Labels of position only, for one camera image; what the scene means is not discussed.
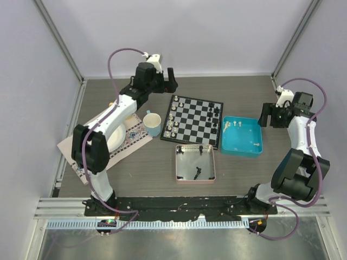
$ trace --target patterned placemat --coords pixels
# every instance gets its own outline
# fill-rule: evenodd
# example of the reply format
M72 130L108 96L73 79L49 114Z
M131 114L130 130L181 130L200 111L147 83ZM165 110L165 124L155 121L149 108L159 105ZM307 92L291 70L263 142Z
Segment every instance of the patterned placemat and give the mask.
M125 140L119 148L110 153L107 170L152 140L152 137L147 134L141 119L136 114L126 119L123 124L126 129ZM88 184L84 169L78 167L77 163L71 158L72 135L60 142L58 148L81 181Z

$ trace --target dark wooden table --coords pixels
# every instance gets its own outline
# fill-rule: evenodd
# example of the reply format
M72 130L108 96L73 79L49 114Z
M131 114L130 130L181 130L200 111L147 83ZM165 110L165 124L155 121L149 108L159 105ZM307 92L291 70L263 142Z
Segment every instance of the dark wooden table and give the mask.
M129 80L117 80L120 88ZM177 95L224 102L223 116L259 118L264 102L276 102L269 76L186 77L178 78ZM79 124L84 124L114 100L110 80L89 80ZM137 112L158 113L164 121L171 94L151 94ZM251 186L266 183L291 147L286 129L263 128L263 153L257 158L224 155L215 151L216 181L209 185L184 185L175 182L176 143L154 138L110 170L108 178L118 196L218 196L244 195ZM60 197L88 197L89 186L82 184L67 165Z

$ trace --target white wall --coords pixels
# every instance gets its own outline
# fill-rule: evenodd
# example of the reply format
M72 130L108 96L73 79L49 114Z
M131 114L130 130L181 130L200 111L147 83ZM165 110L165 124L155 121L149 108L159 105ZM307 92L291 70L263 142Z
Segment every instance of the white wall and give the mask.
M324 0L278 77L279 84L293 77L308 77L324 86L326 109L317 120L316 138L320 153L330 160L323 194L347 243L347 10L346 0ZM314 108L323 97L315 86L293 83L294 90L314 94Z
M78 81L32 1L0 3L1 259L24 259Z
M162 53L177 74L271 73L310 0L44 0L84 76L108 77L112 51ZM120 54L133 75L138 54Z

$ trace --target white mug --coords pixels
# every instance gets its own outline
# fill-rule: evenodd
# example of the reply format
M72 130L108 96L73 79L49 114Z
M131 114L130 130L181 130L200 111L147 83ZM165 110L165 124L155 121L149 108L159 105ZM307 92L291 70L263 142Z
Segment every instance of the white mug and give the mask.
M152 137L157 137L160 134L160 124L162 119L156 113L151 113L147 110L147 115L143 118L143 124L146 127L147 133Z

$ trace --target white plate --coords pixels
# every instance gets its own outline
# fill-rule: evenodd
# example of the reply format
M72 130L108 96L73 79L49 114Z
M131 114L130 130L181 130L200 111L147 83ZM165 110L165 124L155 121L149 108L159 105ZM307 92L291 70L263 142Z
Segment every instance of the white plate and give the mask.
M116 150L125 139L125 126L121 124L110 136L107 141L108 151L111 153Z

